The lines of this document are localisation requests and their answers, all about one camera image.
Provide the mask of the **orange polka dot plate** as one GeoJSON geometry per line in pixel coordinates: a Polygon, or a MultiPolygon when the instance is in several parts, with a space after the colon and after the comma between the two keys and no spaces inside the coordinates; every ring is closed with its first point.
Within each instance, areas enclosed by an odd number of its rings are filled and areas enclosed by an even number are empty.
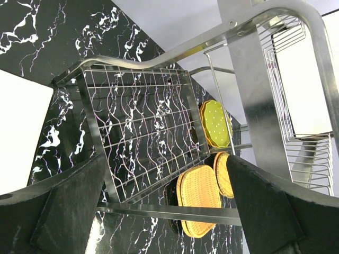
{"type": "Polygon", "coordinates": [[[203,102],[199,108],[199,115],[200,115],[200,119],[201,119],[201,123],[202,123],[202,127],[203,127],[203,131],[204,131],[204,135],[205,135],[205,138],[207,140],[207,143],[209,146],[217,149],[219,148],[219,146],[217,146],[210,138],[209,136],[207,135],[207,132],[206,132],[206,127],[204,125],[204,117],[203,117],[203,110],[205,108],[205,105],[206,105],[207,101],[203,102]]]}

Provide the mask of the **green polka dot plate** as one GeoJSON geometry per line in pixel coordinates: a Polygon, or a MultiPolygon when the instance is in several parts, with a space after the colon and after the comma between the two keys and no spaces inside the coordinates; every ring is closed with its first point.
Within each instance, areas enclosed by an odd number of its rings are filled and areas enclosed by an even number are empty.
{"type": "Polygon", "coordinates": [[[225,148],[230,145],[230,136],[226,123],[228,123],[231,136],[233,135],[231,120],[227,113],[226,116],[227,121],[225,120],[220,102],[215,100],[207,101],[203,110],[204,125],[206,127],[207,135],[217,146],[219,146],[219,148],[225,148]]]}

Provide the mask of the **cream black-rimmed square plate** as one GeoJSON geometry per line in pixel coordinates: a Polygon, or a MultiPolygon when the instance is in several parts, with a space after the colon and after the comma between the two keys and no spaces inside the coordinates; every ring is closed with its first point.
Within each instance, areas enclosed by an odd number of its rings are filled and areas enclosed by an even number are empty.
{"type": "Polygon", "coordinates": [[[53,89],[1,71],[1,194],[28,184],[53,89]]]}

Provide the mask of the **white square plate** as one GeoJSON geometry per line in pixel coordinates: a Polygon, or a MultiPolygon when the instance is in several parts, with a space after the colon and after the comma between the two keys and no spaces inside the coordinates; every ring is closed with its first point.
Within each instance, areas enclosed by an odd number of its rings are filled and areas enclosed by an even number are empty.
{"type": "Polygon", "coordinates": [[[273,35],[275,56],[297,137],[332,131],[310,32],[298,18],[282,16],[273,35]]]}

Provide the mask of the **woven wicker tray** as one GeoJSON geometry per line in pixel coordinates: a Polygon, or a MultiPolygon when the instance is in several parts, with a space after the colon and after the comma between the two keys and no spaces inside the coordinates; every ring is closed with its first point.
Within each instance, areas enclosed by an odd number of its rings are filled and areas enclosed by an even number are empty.
{"type": "MultiPolygon", "coordinates": [[[[176,183],[179,206],[222,208],[214,170],[208,165],[198,165],[179,175],[176,183]]],[[[214,223],[182,220],[183,231],[193,238],[202,238],[214,223]]]]}

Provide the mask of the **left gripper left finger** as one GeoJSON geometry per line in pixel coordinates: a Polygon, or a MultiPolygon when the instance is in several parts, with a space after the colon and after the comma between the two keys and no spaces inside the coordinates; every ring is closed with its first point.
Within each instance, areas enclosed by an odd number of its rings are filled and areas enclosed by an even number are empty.
{"type": "Polygon", "coordinates": [[[1,253],[84,253],[104,182],[95,155],[61,174],[1,195],[1,253]]]}

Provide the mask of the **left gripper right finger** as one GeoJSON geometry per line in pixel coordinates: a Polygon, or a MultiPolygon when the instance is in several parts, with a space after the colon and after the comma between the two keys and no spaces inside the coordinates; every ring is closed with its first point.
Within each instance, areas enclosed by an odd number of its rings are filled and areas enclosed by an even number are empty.
{"type": "Polygon", "coordinates": [[[338,198],[230,155],[226,162],[250,253],[338,253],[338,198]]]}

